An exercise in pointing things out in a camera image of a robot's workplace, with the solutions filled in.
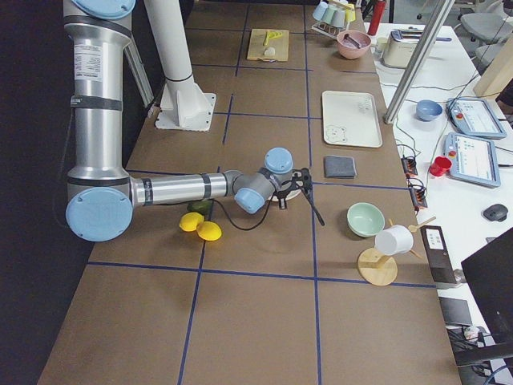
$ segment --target black monitor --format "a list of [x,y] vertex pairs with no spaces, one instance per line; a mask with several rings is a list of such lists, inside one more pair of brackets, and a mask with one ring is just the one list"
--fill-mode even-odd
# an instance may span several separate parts
[[456,363],[504,359],[513,366],[513,228],[469,256],[462,268],[496,345],[457,352]]

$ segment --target yellow lemon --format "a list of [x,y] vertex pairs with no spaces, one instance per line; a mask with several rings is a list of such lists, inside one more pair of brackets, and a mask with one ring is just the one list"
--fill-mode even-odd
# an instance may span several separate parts
[[180,228],[183,231],[194,231],[203,221],[203,215],[199,213],[187,213],[180,219]]
[[205,241],[217,241],[223,235],[221,227],[217,223],[210,221],[200,223],[196,231]]

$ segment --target light green bowl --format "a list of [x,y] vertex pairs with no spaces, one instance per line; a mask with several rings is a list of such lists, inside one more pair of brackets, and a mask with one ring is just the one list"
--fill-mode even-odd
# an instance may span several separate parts
[[359,202],[347,210],[347,223],[360,237],[373,237],[385,227],[385,217],[376,206]]

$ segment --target red cup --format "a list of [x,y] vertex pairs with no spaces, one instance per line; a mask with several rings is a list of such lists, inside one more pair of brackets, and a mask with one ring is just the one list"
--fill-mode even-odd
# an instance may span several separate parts
[[450,166],[452,166],[452,162],[449,158],[437,156],[434,158],[434,163],[430,166],[430,173],[434,176],[442,176],[449,170]]

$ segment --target white tray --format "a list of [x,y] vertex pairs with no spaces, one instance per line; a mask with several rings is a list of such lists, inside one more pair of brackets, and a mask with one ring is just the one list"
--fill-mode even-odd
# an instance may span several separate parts
[[381,147],[376,103],[363,92],[324,91],[322,124],[327,144],[358,147]]

